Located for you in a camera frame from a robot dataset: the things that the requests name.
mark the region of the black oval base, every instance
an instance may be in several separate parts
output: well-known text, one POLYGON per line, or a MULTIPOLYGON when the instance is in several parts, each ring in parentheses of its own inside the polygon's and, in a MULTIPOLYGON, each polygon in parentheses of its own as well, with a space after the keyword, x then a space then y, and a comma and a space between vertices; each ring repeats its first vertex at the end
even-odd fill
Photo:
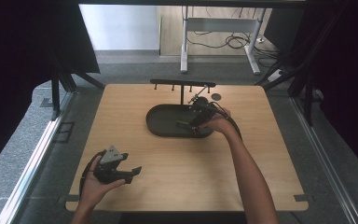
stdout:
POLYGON ((199 133, 188 125, 196 117, 189 105, 156 105, 146 115, 149 131, 163 137, 203 138, 211 135, 213 129, 202 128, 199 133))

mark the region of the wooden board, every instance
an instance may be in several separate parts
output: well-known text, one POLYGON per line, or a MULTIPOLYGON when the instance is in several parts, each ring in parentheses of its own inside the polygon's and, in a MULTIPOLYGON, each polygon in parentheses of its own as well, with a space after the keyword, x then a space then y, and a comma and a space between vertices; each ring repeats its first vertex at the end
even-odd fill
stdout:
MULTIPOLYGON (((187 102, 193 92, 185 89, 187 102)), ((307 202, 264 90, 256 86, 216 86, 201 96, 219 93, 231 111, 244 144, 266 178, 279 211, 304 211, 307 202)), ((145 116, 159 104, 180 104, 180 87, 153 84, 107 85, 79 162, 70 194, 92 156, 114 145, 129 153, 118 170, 143 166, 130 185, 107 193, 96 209, 108 211, 242 211, 231 154, 221 133, 202 139, 165 138, 147 130, 145 116)), ((77 203, 66 203, 74 211, 77 203)))

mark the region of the white stand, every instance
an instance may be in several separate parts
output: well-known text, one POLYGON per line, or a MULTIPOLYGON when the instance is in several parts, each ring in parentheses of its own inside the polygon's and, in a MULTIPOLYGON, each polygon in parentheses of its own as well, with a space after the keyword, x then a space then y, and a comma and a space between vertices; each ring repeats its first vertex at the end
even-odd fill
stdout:
POLYGON ((187 15, 188 7, 185 7, 183 20, 183 40, 181 52, 181 72, 187 72, 187 32, 226 32, 226 33, 252 33, 252 39, 249 46, 245 46, 246 55, 255 75, 260 74, 257 62, 253 55, 255 41, 257 40, 261 24, 263 23, 266 9, 262 8, 257 20, 249 19, 214 19, 214 18, 189 18, 187 15))

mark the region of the person's hand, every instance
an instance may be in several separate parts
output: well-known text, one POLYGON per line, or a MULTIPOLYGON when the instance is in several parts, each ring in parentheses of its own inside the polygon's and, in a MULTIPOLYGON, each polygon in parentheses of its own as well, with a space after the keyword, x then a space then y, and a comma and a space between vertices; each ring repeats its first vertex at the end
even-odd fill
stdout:
POLYGON ((95 207, 95 205, 97 205, 97 203, 99 203, 103 199, 103 196, 109 190, 116 189, 121 185, 124 185, 126 182, 124 179, 120 179, 110 184, 101 183, 93 173, 100 159, 101 156, 98 156, 92 162, 91 167, 89 168, 89 171, 87 173, 86 180, 84 182, 80 203, 85 204, 86 206, 95 207))
MULTIPOLYGON (((229 116, 231 115, 230 111, 224 107, 223 107, 223 111, 226 112, 229 116)), ((231 128, 232 125, 221 114, 216 113, 212 119, 200 125, 200 128, 206 128, 206 127, 212 128, 213 130, 220 133, 225 133, 225 131, 228 128, 231 128)))

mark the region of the black object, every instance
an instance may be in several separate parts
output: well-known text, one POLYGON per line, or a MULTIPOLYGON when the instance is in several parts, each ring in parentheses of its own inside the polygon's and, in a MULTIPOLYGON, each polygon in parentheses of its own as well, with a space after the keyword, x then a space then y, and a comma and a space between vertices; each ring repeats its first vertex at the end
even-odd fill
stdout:
POLYGON ((227 224, 247 223, 244 212, 125 212, 121 214, 118 224, 227 224))
MULTIPOLYGON (((163 137, 190 138, 207 137, 213 133, 211 128, 200 129, 198 125, 195 126, 189 124, 191 120, 196 118, 199 112, 190 108, 190 105, 184 105, 184 92, 185 86, 190 87, 190 92, 193 86, 197 86, 204 87, 202 91, 208 88, 209 93, 210 88, 216 86, 215 83, 169 79, 150 79, 150 83, 155 84, 155 90, 157 89, 158 84, 172 85, 173 91, 175 85, 181 86, 181 101, 179 105, 156 105, 147 113, 146 124, 151 133, 163 137)), ((197 93, 191 101, 194 101, 200 92, 197 93)))
POLYGON ((203 138, 211 128, 200 129, 189 124, 198 113, 189 105, 156 105, 146 115, 147 129, 162 137, 203 138))
POLYGON ((100 73, 78 4, 1 1, 0 153, 31 104, 34 88, 55 78, 52 89, 58 90, 57 78, 62 83, 70 73, 100 73))
POLYGON ((303 8, 273 8, 264 37, 281 53, 289 53, 296 47, 298 27, 303 19, 303 8))
POLYGON ((120 154, 114 146, 111 146, 108 150, 105 149, 98 152, 87 164, 80 178, 79 198, 81 198, 84 182, 88 172, 90 172, 90 167, 98 156, 102 156, 102 158, 93 172, 95 177, 104 184, 110 184, 119 179, 124 179, 126 184, 130 184, 133 177, 141 173, 142 166, 132 169, 132 171, 118 171, 117 167, 120 165, 120 162, 126 160, 129 154, 120 154))
POLYGON ((324 96, 322 111, 358 157, 358 0, 348 3, 311 73, 324 96))
POLYGON ((217 111, 217 107, 208 103, 205 97, 198 97, 190 109, 198 111, 197 116, 188 123, 191 127, 199 127, 202 123, 211 120, 217 111))

